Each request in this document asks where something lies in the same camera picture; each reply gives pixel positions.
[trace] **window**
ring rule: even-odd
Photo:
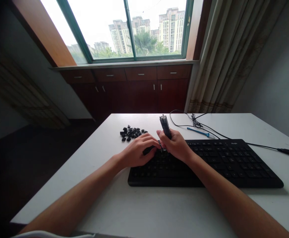
[[[184,59],[193,0],[41,0],[77,64]]]

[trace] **spacebar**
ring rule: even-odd
[[[159,171],[159,178],[187,178],[190,177],[191,174],[187,171]]]

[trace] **dark floor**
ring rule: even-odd
[[[90,119],[62,130],[26,126],[0,140],[0,237],[22,228],[9,221],[98,126]]]

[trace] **table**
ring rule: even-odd
[[[176,127],[184,139],[204,135]],[[61,195],[122,151],[127,142],[119,132],[128,124],[155,138],[160,114],[111,114],[51,177],[11,222],[27,224]],[[178,125],[191,125],[185,114],[172,114]],[[289,149],[289,137],[256,116],[206,114],[198,121],[229,138]],[[282,189],[242,189],[289,231],[289,156],[257,146],[251,148],[284,182]],[[121,237],[236,237],[205,188],[130,187],[129,168],[121,171],[94,203],[77,231]]]

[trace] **keyboard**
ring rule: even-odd
[[[186,140],[206,163],[240,188],[282,188],[283,182],[242,139]],[[146,148],[146,155],[152,148]],[[128,184],[145,187],[204,187],[193,171],[165,150],[130,169]]]

